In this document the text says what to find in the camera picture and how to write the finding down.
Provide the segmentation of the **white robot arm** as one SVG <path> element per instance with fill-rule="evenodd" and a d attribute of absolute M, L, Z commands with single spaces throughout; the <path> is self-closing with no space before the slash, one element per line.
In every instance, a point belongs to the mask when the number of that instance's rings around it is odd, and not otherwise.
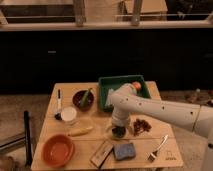
<path fill-rule="evenodd" d="M 207 139 L 201 171 L 213 171 L 213 107 L 162 101 L 137 96 L 136 88 L 125 83 L 109 95 L 113 105 L 112 124 L 128 127 L 131 113 L 146 114 Z"/>

